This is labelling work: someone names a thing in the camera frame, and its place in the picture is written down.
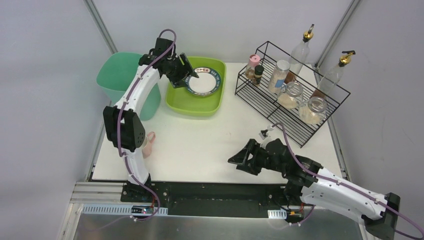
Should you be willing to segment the white plate teal rim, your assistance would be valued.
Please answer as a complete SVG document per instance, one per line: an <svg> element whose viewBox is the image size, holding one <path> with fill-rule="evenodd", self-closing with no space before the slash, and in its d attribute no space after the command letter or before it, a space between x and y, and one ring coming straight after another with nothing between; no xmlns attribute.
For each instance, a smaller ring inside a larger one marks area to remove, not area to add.
<svg viewBox="0 0 424 240"><path fill-rule="evenodd" d="M188 76L185 79L189 93L206 97L215 93L222 85L222 76L213 68L197 67L194 69L198 77Z"/></svg>

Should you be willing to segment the large glass jar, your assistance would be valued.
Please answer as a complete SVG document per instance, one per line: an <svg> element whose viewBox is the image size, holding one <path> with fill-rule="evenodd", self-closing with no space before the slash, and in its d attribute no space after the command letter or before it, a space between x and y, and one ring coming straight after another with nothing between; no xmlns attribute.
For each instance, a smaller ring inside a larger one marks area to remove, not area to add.
<svg viewBox="0 0 424 240"><path fill-rule="evenodd" d="M326 119L327 102L324 98L313 96L303 102L298 109L301 121L309 125L319 125Z"/></svg>

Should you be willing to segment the glass jar beige contents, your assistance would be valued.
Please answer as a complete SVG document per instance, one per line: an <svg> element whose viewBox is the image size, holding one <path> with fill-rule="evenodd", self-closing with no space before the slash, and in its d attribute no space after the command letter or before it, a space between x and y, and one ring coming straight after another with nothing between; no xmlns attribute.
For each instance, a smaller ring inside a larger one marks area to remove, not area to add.
<svg viewBox="0 0 424 240"><path fill-rule="evenodd" d="M295 109L304 101L303 86L297 81L291 81L281 88L277 102L286 109Z"/></svg>

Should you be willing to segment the pink lid spice jar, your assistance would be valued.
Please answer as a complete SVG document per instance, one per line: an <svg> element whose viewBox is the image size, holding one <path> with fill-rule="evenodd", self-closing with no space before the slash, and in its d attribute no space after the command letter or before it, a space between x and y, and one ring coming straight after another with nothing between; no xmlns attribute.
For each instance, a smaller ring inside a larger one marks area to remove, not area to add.
<svg viewBox="0 0 424 240"><path fill-rule="evenodd" d="M255 67L259 65L261 57L257 54L252 54L249 56L248 63L245 67L244 74L249 79L254 78Z"/></svg>

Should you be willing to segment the small black cap spice bottle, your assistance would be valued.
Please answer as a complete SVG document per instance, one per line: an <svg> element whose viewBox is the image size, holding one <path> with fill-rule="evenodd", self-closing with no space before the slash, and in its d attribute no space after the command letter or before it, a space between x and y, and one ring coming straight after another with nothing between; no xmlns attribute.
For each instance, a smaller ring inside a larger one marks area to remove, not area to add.
<svg viewBox="0 0 424 240"><path fill-rule="evenodd" d="M264 72L264 67L262 65L257 65L254 68L252 83L255 86L259 86L261 84L262 76Z"/></svg>

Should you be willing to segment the pink white mug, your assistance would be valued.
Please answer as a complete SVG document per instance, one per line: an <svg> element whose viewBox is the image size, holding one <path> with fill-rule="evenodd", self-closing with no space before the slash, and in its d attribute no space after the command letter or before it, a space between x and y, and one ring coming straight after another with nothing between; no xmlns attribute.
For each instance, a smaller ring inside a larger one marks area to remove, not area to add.
<svg viewBox="0 0 424 240"><path fill-rule="evenodd" d="M153 143L156 139L156 133L154 131L149 132L142 144L142 156L144 159L148 158L153 151Z"/></svg>

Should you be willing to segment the white grain shaker jar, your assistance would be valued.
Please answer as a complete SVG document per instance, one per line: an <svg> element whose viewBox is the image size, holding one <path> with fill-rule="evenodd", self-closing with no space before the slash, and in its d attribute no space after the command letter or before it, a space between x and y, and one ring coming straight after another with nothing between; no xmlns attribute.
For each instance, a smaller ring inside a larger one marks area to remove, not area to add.
<svg viewBox="0 0 424 240"><path fill-rule="evenodd" d="M276 62L267 86L270 93L278 94L281 91L290 71L290 66L290 63L286 60L279 60Z"/></svg>

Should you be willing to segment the oil bottle gold spout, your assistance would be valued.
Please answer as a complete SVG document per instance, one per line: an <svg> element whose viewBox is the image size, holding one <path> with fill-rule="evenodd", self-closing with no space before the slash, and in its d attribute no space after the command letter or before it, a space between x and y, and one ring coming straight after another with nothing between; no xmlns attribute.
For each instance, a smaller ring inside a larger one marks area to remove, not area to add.
<svg viewBox="0 0 424 240"><path fill-rule="evenodd" d="M330 68L327 73L322 77L317 85L316 90L311 95L312 97L325 98L329 97L334 87L339 83L343 74L344 67L351 62L351 58L356 54L355 50L342 51L342 56L339 58L338 63Z"/></svg>

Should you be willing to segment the tall oil bottle gold pump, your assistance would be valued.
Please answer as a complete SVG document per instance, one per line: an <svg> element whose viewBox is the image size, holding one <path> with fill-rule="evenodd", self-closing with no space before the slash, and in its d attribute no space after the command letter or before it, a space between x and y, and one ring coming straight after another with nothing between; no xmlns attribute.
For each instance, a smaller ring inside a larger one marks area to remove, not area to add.
<svg viewBox="0 0 424 240"><path fill-rule="evenodd" d="M314 26L315 25L312 24L310 28L308 29L308 31L305 31L303 33L301 42L292 50L289 61L288 61L290 64L289 72L287 73L287 76L284 80L285 84L294 82L296 80L296 77L299 75L303 67L303 63L305 62L305 60L307 59L309 55L310 53L309 42L314 36L314 33L313 33Z"/></svg>

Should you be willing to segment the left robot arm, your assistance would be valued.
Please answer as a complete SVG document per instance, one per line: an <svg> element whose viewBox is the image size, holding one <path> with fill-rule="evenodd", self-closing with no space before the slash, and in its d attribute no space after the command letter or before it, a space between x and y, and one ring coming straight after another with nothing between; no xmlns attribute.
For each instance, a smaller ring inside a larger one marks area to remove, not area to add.
<svg viewBox="0 0 424 240"><path fill-rule="evenodd" d="M184 53L176 54L175 40L158 37L155 47L142 55L134 77L123 96L114 106L106 106L103 120L107 139L117 148L127 170L128 195L158 200L157 194L146 183L150 180L142 148L148 142L139 114L148 95L162 76L175 89L186 88L186 78L198 77Z"/></svg>

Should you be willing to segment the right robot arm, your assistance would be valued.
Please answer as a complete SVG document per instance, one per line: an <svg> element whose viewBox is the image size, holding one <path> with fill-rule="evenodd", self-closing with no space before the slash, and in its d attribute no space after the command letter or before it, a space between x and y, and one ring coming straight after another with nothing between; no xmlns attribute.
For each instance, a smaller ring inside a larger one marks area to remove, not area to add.
<svg viewBox="0 0 424 240"><path fill-rule="evenodd" d="M331 210L364 225L366 231L381 240L392 240L398 217L386 207L398 210L400 197L361 188L340 178L320 163L304 156L292 155L288 146L277 138L264 147L251 138L228 159L237 170L258 175L262 169L281 173L287 184L283 196Z"/></svg>

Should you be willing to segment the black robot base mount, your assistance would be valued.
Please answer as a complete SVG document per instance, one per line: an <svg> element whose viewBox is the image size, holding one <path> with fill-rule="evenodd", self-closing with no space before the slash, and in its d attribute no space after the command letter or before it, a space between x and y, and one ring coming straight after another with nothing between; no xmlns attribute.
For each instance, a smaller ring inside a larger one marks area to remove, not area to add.
<svg viewBox="0 0 424 240"><path fill-rule="evenodd" d="M266 218L269 210L297 210L299 197L285 191L286 184L206 183L152 181L140 185L125 182L121 202L153 203L172 216Z"/></svg>

